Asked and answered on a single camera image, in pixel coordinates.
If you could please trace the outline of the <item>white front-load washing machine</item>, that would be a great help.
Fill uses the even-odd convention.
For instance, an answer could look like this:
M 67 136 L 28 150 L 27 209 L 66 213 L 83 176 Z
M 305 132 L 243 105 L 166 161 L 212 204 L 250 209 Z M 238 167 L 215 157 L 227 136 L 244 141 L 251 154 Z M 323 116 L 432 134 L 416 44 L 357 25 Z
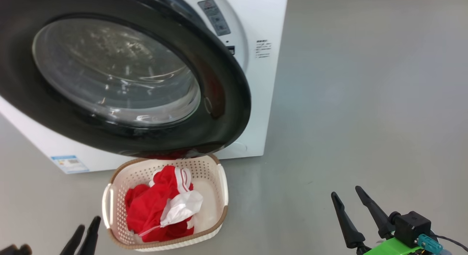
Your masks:
M 197 4 L 203 0 L 183 1 L 194 9 L 209 30 L 216 35 L 208 18 Z M 224 147 L 212 153 L 221 159 L 256 157 L 264 154 L 287 1 L 215 0 L 231 30 L 229 35 L 216 35 L 216 37 L 228 48 L 242 68 L 251 98 L 247 126 L 234 141 L 247 145 L 248 150 L 243 155 L 231 155 L 224 150 L 226 148 Z M 256 41 L 264 39 L 272 43 L 271 56 L 255 58 Z M 139 158 L 117 155 L 71 140 L 35 122 L 1 97 L 0 114 L 47 158 L 75 155 L 86 165 L 89 172 L 114 170 L 125 161 Z

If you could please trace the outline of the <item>round white filter cover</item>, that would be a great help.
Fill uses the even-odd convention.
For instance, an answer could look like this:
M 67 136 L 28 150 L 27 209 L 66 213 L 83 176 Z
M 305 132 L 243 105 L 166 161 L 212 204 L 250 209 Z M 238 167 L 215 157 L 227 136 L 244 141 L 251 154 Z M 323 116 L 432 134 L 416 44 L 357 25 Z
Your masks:
M 231 155 L 243 155 L 245 152 L 247 152 L 248 148 L 247 145 L 241 142 L 234 142 L 224 150 Z

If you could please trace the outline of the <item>white cloth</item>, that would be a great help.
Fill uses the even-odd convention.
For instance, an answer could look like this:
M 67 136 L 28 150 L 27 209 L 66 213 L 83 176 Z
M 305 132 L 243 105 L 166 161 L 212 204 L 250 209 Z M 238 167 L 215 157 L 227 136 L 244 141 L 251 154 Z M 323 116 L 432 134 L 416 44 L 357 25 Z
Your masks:
M 142 238 L 155 229 L 167 227 L 192 217 L 200 211 L 203 200 L 204 197 L 196 190 L 176 195 L 173 199 L 167 201 L 159 219 L 159 224 L 139 233 L 139 237 Z

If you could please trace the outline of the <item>black text warning sticker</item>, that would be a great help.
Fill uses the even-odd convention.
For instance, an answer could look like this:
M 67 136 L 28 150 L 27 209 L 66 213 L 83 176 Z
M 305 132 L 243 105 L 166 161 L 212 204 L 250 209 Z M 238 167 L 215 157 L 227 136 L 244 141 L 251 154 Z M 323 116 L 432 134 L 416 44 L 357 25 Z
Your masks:
M 267 40 L 257 40 L 255 44 L 255 58 L 268 58 L 271 56 L 272 43 Z

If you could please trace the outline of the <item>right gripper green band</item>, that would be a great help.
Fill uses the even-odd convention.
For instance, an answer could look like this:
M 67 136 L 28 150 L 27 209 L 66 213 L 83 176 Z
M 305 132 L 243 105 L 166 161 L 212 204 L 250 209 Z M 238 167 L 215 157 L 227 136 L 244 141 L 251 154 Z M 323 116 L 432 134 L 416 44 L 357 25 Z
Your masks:
M 331 193 L 331 199 L 337 215 L 337 219 L 344 237 L 345 245 L 349 249 L 361 249 L 361 255 L 418 255 L 423 252 L 423 243 L 415 241 L 414 248 L 408 247 L 398 239 L 393 238 L 395 226 L 388 220 L 388 215 L 376 204 L 376 202 L 363 190 L 361 186 L 355 187 L 356 193 L 362 204 L 368 208 L 382 239 L 371 248 L 364 247 L 365 237 L 358 232 L 346 213 L 345 206 L 336 192 Z

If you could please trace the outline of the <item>cream perforated laundry basket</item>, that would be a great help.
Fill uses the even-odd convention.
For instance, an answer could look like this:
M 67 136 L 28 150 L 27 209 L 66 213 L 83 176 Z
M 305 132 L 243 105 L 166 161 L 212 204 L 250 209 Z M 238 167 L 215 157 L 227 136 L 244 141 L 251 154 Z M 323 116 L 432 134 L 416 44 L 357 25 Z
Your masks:
M 144 243 L 127 227 L 124 196 L 130 188 L 149 182 L 155 171 L 166 165 L 187 168 L 194 189 L 204 197 L 194 216 L 191 236 L 165 242 Z M 221 229 L 229 209 L 229 188 L 224 168 L 214 155 L 182 160 L 135 159 L 122 164 L 112 176 L 102 197 L 102 221 L 112 242 L 124 250 L 156 252 L 173 250 L 213 238 Z

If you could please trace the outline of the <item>blue energy label sticker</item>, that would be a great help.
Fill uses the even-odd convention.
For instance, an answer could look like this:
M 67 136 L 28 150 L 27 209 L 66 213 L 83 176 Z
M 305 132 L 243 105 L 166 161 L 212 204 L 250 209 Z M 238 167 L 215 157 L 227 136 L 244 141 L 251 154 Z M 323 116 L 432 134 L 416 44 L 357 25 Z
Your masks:
M 53 156 L 52 162 L 66 174 L 87 173 L 89 169 L 75 155 Z

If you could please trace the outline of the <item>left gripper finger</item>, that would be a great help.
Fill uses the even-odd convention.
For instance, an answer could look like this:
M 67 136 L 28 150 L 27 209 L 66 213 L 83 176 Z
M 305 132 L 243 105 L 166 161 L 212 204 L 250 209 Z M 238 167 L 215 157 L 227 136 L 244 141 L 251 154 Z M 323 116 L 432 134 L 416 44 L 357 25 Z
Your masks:
M 85 239 L 77 252 L 77 255 L 95 255 L 100 224 L 101 217 L 95 216 L 87 229 Z
M 79 225 L 72 235 L 70 240 L 64 246 L 63 250 L 61 251 L 60 255 L 75 255 L 77 248 L 80 246 L 82 241 L 82 237 L 84 235 L 85 226 Z

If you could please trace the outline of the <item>red garment with white stripes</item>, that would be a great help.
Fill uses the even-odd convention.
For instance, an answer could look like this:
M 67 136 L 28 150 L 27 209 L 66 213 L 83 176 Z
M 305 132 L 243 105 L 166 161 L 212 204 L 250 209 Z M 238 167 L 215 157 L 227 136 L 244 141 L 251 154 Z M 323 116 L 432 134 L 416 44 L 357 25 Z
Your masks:
M 187 168 L 166 165 L 152 174 L 148 186 L 152 187 L 162 184 L 168 185 L 169 189 L 175 191 L 177 194 L 189 192 L 193 190 L 192 174 Z

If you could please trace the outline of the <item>dark round washer door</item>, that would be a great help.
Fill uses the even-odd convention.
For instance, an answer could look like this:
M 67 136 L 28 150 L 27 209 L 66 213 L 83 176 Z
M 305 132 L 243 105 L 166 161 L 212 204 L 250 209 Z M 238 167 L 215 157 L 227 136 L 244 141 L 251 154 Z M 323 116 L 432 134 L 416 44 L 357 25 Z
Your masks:
M 232 144 L 251 98 L 183 0 L 0 0 L 0 97 L 93 148 L 196 158 Z

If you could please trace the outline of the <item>grey instruction sticker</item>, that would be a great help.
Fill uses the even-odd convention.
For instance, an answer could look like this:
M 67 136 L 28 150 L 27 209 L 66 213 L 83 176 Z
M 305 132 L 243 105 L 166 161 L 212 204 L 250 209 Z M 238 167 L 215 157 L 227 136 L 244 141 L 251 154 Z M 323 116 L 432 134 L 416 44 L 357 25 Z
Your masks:
M 203 0 L 197 4 L 208 18 L 217 36 L 229 35 L 231 33 L 228 23 L 215 0 Z

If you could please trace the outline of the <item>red and white clothes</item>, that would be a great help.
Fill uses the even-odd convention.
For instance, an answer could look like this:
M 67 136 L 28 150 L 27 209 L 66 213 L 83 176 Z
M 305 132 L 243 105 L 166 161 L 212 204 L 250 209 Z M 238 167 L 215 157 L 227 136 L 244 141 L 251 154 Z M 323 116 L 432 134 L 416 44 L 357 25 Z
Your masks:
M 192 235 L 195 229 L 192 218 L 159 227 L 168 200 L 178 194 L 177 186 L 172 184 L 156 184 L 152 187 L 139 184 L 129 189 L 124 199 L 128 230 L 140 235 L 151 229 L 151 232 L 141 236 L 143 242 L 164 242 Z

